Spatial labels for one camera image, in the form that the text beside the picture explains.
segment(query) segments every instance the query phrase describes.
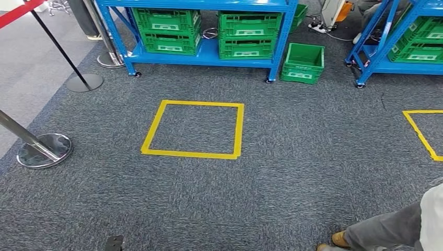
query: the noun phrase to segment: person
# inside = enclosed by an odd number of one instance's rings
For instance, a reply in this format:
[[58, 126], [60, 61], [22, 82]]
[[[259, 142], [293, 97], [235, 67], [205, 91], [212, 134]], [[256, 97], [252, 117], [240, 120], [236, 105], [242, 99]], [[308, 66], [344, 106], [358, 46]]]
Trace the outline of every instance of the person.
[[[409, 0], [400, 0], [399, 5], [397, 7], [397, 17], [400, 13], [402, 13], [408, 6]], [[362, 28], [361, 32], [354, 38], [352, 41], [353, 44], [356, 44], [360, 37], [362, 36], [362, 31], [365, 29], [365, 27], [368, 25], [371, 18], [374, 16], [375, 12], [377, 11], [378, 7], [381, 5], [381, 0], [358, 0], [357, 1], [357, 7], [360, 11], [362, 18]], [[382, 23], [384, 23], [387, 19], [387, 15], [391, 7], [389, 6], [387, 9], [387, 12], [383, 15]]]
[[317, 251], [372, 251], [398, 245], [415, 251], [443, 250], [443, 184], [429, 189], [420, 202], [349, 226], [332, 235], [336, 247], [320, 244]]
[[83, 0], [68, 0], [68, 3], [86, 38], [89, 40], [102, 40]]

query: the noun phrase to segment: crate label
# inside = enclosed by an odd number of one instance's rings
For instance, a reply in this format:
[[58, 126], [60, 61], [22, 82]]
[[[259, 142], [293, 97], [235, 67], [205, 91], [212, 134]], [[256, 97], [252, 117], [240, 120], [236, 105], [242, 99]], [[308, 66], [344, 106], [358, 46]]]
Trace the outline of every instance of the crate label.
[[417, 25], [413, 22], [411, 25], [409, 25], [409, 29], [411, 30], [411, 31], [414, 31], [414, 30], [416, 30], [417, 29]]
[[194, 17], [192, 17], [192, 24], [195, 25], [198, 19], [199, 19], [199, 12], [194, 12]]
[[195, 46], [199, 44], [200, 39], [201, 39], [200, 35], [197, 35], [197, 37], [195, 38]]
[[312, 79], [311, 74], [303, 74], [303, 73], [296, 73], [296, 72], [290, 72], [290, 73], [288, 73], [288, 76], [289, 77], [301, 77], [301, 78]]
[[295, 65], [293, 66], [296, 69], [300, 69], [300, 70], [311, 70], [312, 68], [309, 66], [300, 66], [300, 65]]
[[259, 51], [237, 51], [234, 56], [260, 56]]
[[152, 28], [156, 30], [179, 30], [178, 25], [153, 24]]
[[157, 47], [157, 50], [160, 50], [160, 51], [183, 51], [183, 48], [181, 48], [180, 46], [164, 46], [164, 45], [159, 45]]
[[237, 30], [235, 36], [264, 35], [264, 30]]
[[443, 33], [430, 33], [426, 38], [443, 39]]
[[407, 59], [415, 59], [415, 60], [436, 60], [437, 56], [435, 55], [409, 55]]
[[399, 48], [397, 47], [397, 45], [394, 45], [394, 47], [392, 47], [391, 51], [393, 53], [397, 53], [399, 51]]
[[164, 14], [153, 14], [154, 17], [166, 17], [166, 18], [172, 18], [171, 15], [164, 15]]

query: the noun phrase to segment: power strip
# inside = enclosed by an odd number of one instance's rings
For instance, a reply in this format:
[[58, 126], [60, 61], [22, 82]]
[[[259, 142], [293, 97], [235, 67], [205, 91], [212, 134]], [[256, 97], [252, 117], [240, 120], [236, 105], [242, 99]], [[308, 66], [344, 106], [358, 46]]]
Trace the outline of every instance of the power strip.
[[319, 33], [326, 33], [326, 30], [323, 28], [323, 25], [321, 24], [317, 25], [309, 24], [308, 27], [315, 31], [318, 31]]

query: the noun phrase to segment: white shirt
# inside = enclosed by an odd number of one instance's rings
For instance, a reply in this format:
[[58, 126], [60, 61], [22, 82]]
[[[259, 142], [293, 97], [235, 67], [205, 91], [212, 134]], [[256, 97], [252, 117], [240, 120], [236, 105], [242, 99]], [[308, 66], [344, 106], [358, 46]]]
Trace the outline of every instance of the white shirt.
[[443, 184], [429, 189], [420, 203], [422, 229], [420, 242], [424, 251], [443, 250]]

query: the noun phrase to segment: orange object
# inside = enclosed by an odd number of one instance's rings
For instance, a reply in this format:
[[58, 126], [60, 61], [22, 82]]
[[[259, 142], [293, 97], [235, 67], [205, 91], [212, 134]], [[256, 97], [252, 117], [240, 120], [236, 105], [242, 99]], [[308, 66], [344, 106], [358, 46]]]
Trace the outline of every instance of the orange object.
[[346, 19], [347, 14], [349, 14], [349, 12], [351, 11], [352, 5], [353, 5], [353, 3], [349, 2], [349, 1], [346, 1], [343, 4], [343, 7], [340, 10], [340, 13], [339, 13], [339, 16], [337, 17], [336, 22], [341, 22]]

